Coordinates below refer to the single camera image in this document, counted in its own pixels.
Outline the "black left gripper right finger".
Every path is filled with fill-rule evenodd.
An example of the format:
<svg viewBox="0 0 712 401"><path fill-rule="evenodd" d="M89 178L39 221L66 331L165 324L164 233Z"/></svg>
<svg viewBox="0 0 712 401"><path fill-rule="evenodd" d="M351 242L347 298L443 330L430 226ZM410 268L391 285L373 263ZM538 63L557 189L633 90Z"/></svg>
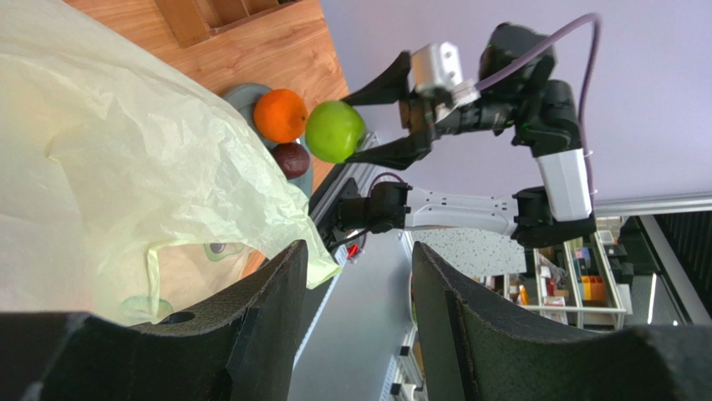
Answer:
<svg viewBox="0 0 712 401"><path fill-rule="evenodd" d="M432 400L708 400L708 326L595 333L541 317L412 252L417 325Z"/></svg>

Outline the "grey round plate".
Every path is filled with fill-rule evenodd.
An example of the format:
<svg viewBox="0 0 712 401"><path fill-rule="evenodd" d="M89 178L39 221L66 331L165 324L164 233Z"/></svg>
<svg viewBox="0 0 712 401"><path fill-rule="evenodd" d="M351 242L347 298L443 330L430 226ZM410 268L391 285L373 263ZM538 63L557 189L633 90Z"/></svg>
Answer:
<svg viewBox="0 0 712 401"><path fill-rule="evenodd" d="M277 143L262 136L254 124L252 114L257 101L270 91L272 91L272 89L264 84L240 84L228 90L222 97L247 121L248 126L257 134L257 137L268 150L277 146ZM308 169L303 175L288 179L287 181L298 187L307 198L310 198L313 190L313 162L311 160L309 161Z"/></svg>

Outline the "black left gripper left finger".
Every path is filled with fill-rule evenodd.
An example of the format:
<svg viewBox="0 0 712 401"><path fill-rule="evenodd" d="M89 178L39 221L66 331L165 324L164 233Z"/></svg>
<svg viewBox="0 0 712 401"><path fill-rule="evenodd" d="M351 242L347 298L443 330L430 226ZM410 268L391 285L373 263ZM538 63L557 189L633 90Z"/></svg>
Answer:
<svg viewBox="0 0 712 401"><path fill-rule="evenodd" d="M284 400L298 350L308 247L156 324L87 312L4 313L4 400Z"/></svg>

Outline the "brown compartment tray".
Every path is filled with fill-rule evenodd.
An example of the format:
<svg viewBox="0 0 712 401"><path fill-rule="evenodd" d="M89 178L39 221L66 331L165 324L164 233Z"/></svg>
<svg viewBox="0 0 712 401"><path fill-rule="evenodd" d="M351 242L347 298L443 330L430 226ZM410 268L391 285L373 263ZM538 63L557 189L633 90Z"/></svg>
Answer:
<svg viewBox="0 0 712 401"><path fill-rule="evenodd" d="M189 48L293 3L296 1L155 0L180 48Z"/></svg>

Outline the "green fake apple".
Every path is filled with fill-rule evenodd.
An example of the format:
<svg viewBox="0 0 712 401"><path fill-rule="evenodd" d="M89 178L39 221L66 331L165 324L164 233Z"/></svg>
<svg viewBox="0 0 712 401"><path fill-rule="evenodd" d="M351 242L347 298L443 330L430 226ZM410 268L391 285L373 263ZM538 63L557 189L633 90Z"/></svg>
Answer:
<svg viewBox="0 0 712 401"><path fill-rule="evenodd" d="M309 115L305 139L318 159L341 164L363 143L367 126L359 112L340 100L317 105Z"/></svg>

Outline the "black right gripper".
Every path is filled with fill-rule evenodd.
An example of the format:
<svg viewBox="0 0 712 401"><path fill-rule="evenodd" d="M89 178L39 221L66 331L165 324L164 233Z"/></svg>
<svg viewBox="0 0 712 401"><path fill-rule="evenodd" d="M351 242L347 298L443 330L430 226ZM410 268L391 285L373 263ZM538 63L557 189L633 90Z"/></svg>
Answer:
<svg viewBox="0 0 712 401"><path fill-rule="evenodd" d="M431 98L411 93L410 52L403 51L371 82L341 100L350 106L394 104L406 137L350 155L345 164L370 164L392 170L406 170L431 152L432 140L462 131L460 113L442 109Z"/></svg>

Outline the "dark red fake plum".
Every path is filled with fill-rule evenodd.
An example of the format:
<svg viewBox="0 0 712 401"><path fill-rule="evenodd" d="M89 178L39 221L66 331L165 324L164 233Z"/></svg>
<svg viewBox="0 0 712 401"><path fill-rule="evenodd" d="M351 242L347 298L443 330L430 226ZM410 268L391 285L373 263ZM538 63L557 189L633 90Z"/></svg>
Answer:
<svg viewBox="0 0 712 401"><path fill-rule="evenodd" d="M272 158L288 180L305 175L311 163L308 151L298 143L284 143L270 150Z"/></svg>

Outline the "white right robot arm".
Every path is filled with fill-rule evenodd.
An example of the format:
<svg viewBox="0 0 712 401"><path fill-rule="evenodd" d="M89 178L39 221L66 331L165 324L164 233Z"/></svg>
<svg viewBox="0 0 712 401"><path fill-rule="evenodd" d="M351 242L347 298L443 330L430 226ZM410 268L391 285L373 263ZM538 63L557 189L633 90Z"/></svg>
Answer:
<svg viewBox="0 0 712 401"><path fill-rule="evenodd" d="M377 78L348 95L352 106L397 104L405 137L357 151L349 164L406 170L443 138L511 133L524 163L500 150L486 155L455 152L446 168L460 183L451 192L399 180L377 182L361 198L340 201L343 230L376 234L391 230L471 228L493 232L520 246L542 248L595 232L595 194L584 130L585 97L554 79L556 43L583 26L592 29L585 76L598 55L601 22L595 13L542 34L511 23L492 32L480 58L477 79L463 74L460 51L451 42L429 43L401 53Z"/></svg>

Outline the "orange fake orange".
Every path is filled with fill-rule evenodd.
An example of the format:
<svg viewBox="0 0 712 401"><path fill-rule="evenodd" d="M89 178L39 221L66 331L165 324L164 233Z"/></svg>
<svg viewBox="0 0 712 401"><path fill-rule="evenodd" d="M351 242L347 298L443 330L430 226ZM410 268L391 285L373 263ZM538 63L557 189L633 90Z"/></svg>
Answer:
<svg viewBox="0 0 712 401"><path fill-rule="evenodd" d="M252 119L262 137L286 144L303 134L308 109L303 98L292 90L274 89L257 101Z"/></svg>

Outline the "pale yellow plastic bag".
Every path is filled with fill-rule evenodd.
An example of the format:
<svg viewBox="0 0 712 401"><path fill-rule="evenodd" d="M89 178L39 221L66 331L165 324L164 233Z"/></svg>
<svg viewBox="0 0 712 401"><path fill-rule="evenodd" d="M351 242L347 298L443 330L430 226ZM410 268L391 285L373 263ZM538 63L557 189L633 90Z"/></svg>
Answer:
<svg viewBox="0 0 712 401"><path fill-rule="evenodd" d="M257 133L225 100L61 1L1 4L1 309L158 322L236 282L206 245L308 245L340 273Z"/></svg>

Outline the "background storage shelf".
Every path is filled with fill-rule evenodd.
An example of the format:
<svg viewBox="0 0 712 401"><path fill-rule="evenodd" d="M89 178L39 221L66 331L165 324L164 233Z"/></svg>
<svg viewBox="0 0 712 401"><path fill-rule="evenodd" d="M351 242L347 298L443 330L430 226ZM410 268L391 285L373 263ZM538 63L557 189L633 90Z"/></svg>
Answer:
<svg viewBox="0 0 712 401"><path fill-rule="evenodd" d="M633 313L630 273L612 267L617 240L610 231L525 251L523 273L478 278L510 302L535 314L594 332L623 328Z"/></svg>

